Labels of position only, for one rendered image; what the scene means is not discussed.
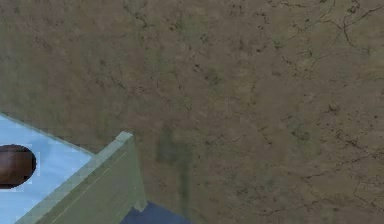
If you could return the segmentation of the dark blue cloth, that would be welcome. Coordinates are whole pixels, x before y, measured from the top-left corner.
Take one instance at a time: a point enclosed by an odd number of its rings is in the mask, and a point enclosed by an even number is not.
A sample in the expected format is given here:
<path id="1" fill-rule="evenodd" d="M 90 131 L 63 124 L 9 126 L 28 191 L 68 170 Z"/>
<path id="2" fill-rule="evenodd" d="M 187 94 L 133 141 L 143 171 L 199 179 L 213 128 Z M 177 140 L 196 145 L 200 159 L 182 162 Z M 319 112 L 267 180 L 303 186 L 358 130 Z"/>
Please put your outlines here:
<path id="1" fill-rule="evenodd" d="M 192 222 L 149 201 L 143 211 L 132 208 L 119 224 L 192 224 Z"/>

